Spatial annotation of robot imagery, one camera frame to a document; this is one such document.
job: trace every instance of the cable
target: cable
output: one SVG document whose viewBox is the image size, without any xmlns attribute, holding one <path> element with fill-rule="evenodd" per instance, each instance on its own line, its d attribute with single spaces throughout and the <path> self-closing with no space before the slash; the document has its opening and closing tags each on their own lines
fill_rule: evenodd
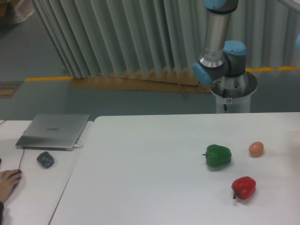
<svg viewBox="0 0 300 225">
<path fill-rule="evenodd" d="M 5 121 L 8 121 L 8 120 L 4 120 L 4 121 L 2 121 L 2 122 L 0 123 L 0 125 L 1 125 L 2 123 L 4 123 Z"/>
<path fill-rule="evenodd" d="M 227 104 L 224 104 L 223 106 L 224 106 L 225 112 L 228 113 L 228 110 L 227 110 Z"/>
<path fill-rule="evenodd" d="M 23 148 L 23 154 L 22 154 L 22 157 L 21 157 L 21 160 L 20 160 L 19 169 L 20 169 L 20 167 L 21 167 L 21 162 L 22 162 L 22 159 L 23 159 L 24 153 L 25 153 L 25 148 Z"/>
</svg>

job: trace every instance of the laptop lid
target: laptop lid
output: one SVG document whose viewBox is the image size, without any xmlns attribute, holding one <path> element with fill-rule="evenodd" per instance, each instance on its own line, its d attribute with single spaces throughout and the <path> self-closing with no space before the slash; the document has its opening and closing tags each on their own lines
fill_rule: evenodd
<svg viewBox="0 0 300 225">
<path fill-rule="evenodd" d="M 88 118 L 87 114 L 39 114 L 24 131 L 16 146 L 73 150 Z"/>
</svg>

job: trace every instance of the hand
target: hand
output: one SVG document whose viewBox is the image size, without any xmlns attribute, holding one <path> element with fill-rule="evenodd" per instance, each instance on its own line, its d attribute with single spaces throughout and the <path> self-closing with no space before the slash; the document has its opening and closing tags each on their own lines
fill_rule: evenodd
<svg viewBox="0 0 300 225">
<path fill-rule="evenodd" d="M 0 172 L 0 202 L 4 204 L 13 187 L 20 182 L 21 170 L 6 170 Z"/>
</svg>

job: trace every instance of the gray floor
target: gray floor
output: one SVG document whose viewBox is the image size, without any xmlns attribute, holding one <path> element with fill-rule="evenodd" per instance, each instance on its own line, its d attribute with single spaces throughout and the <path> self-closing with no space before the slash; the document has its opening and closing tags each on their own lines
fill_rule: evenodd
<svg viewBox="0 0 300 225">
<path fill-rule="evenodd" d="M 66 76 L 37 15 L 0 28 L 0 82 L 27 77 Z M 300 71 L 254 73 L 259 87 L 252 113 L 300 112 Z M 25 82 L 12 98 L 0 99 L 0 120 L 31 120 L 38 113 L 106 115 L 215 113 L 212 94 L 76 89 L 69 81 Z"/>
</svg>

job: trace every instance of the computer mouse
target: computer mouse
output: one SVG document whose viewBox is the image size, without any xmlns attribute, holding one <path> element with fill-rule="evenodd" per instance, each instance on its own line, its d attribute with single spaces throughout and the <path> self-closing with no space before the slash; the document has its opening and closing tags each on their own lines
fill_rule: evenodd
<svg viewBox="0 0 300 225">
<path fill-rule="evenodd" d="M 47 151 L 39 154 L 37 161 L 46 169 L 54 164 L 54 158 Z"/>
<path fill-rule="evenodd" d="M 8 177 L 8 179 L 11 178 L 12 176 L 18 174 L 18 173 L 22 173 L 22 171 L 21 171 L 21 170 L 18 170 L 18 172 L 15 172 L 15 173 L 11 174 L 11 175 Z"/>
</svg>

